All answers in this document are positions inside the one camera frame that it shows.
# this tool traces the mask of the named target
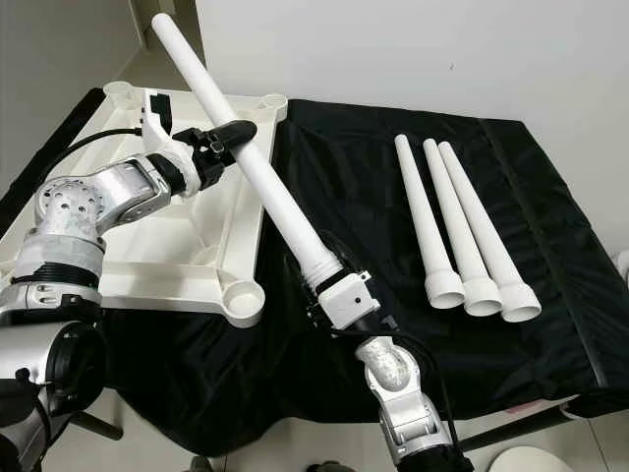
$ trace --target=black fabric cover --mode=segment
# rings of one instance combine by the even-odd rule
[[[439,220],[421,143],[453,144],[542,302],[538,318],[508,324],[429,306],[393,144],[399,133],[410,139]],[[315,228],[332,231],[375,277],[384,313],[433,349],[457,418],[575,393],[614,390],[626,398],[626,284],[522,123],[291,100],[274,166]],[[268,219],[258,254],[266,306],[254,328],[215,315],[123,311],[104,325],[111,384],[196,453],[230,451],[288,416],[376,419],[355,341],[310,326],[287,248]],[[425,387],[438,404],[432,378]]]

